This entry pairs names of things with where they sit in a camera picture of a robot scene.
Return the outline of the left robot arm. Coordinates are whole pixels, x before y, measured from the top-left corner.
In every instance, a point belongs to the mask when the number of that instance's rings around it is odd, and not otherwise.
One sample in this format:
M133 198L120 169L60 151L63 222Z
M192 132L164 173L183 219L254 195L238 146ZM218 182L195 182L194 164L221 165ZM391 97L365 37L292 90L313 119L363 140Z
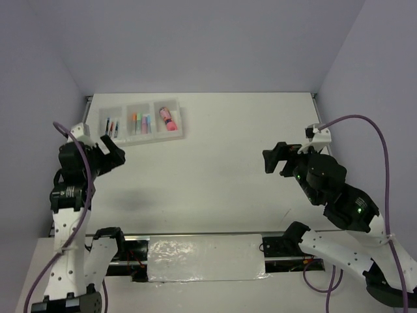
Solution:
M125 163L125 152L108 135L101 141L108 152L96 143L69 136L59 148L60 169L53 179L50 193L55 227L54 255L36 277L29 295L40 279L49 274L43 299L30 303L24 312L105 312L102 284L112 260L124 258L128 244L119 227L102 228L85 249L86 227L95 192L94 180Z

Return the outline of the pink glue stick tube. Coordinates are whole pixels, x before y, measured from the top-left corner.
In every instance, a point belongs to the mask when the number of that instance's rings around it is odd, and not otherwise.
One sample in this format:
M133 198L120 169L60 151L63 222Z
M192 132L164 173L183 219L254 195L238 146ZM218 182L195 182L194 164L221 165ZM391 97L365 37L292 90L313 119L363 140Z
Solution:
M163 122L165 123L165 127L168 131L176 131L178 130L177 124L174 122L171 113L167 107L162 107L159 110L160 117L162 118Z

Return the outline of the orange highlighter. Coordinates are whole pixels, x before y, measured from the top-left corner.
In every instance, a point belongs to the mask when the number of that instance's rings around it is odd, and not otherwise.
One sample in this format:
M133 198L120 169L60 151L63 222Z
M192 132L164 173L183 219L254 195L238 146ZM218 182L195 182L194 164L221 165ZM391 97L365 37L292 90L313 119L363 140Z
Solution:
M136 127L137 127L137 113L136 112L132 114L131 126L132 126L132 130L131 130L132 135L136 135Z

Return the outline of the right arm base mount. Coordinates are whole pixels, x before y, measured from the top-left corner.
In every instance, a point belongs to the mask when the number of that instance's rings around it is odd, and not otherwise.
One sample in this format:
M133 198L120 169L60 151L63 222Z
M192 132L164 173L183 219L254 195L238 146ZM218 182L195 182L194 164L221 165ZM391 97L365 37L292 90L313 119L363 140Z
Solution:
M262 237L259 250L268 274L302 272L307 265L308 271L324 271L322 259L303 253L282 235Z

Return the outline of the blue highlighter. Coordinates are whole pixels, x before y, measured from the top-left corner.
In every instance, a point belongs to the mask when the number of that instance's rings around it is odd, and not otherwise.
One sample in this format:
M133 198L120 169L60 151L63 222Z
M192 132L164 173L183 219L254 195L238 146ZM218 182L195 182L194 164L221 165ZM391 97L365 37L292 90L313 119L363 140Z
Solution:
M152 126L151 126L151 115L148 114L146 116L146 122L147 122L147 134L151 134L152 133Z

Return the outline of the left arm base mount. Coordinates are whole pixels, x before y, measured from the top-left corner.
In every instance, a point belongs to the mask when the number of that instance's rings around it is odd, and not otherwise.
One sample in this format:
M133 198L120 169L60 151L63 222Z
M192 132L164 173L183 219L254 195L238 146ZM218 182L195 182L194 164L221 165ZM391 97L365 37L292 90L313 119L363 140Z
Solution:
M132 282L147 282L147 254L148 240L125 240L121 230L107 231L100 230L91 237L91 243L85 243L87 254L98 247L94 241L99 239L112 239L115 242L116 253L109 263L106 276L128 277Z

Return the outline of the teal gel pen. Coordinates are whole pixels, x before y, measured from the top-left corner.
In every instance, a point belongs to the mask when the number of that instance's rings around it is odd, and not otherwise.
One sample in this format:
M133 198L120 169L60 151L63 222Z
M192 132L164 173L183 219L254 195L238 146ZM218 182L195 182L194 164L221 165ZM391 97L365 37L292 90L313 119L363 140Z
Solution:
M118 131L119 131L119 121L116 121L115 128L114 128L114 135L113 135L114 138L118 137Z

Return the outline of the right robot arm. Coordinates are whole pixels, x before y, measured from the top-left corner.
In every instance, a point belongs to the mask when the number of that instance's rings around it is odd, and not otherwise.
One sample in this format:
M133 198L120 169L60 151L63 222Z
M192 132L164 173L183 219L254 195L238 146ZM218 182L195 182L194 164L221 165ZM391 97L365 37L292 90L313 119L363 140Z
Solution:
M359 250L324 238L311 227L294 221L283 234L284 250L317 256L362 282L378 302L392 308L416 308L416 260L388 233L375 202L346 183L347 169L337 160L309 148L279 142L264 150L265 172L284 163L280 175L293 177L309 202L324 207L323 215L352 237Z

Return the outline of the red gel pen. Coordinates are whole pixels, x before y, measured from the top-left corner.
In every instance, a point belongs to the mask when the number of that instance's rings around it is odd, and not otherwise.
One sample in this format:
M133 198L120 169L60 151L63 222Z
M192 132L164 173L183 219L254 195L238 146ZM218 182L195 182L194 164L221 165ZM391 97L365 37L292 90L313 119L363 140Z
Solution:
M110 127L109 127L109 132L108 132L108 136L111 137L113 134L113 127L114 127L114 122L110 122Z

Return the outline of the dark blue gel pen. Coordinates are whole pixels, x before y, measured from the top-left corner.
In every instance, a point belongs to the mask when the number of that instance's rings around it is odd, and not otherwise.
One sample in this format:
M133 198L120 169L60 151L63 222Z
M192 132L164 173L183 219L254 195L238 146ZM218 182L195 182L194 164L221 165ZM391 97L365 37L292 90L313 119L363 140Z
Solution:
M110 118L108 117L105 123L105 135L108 135L109 133L109 126L110 126Z

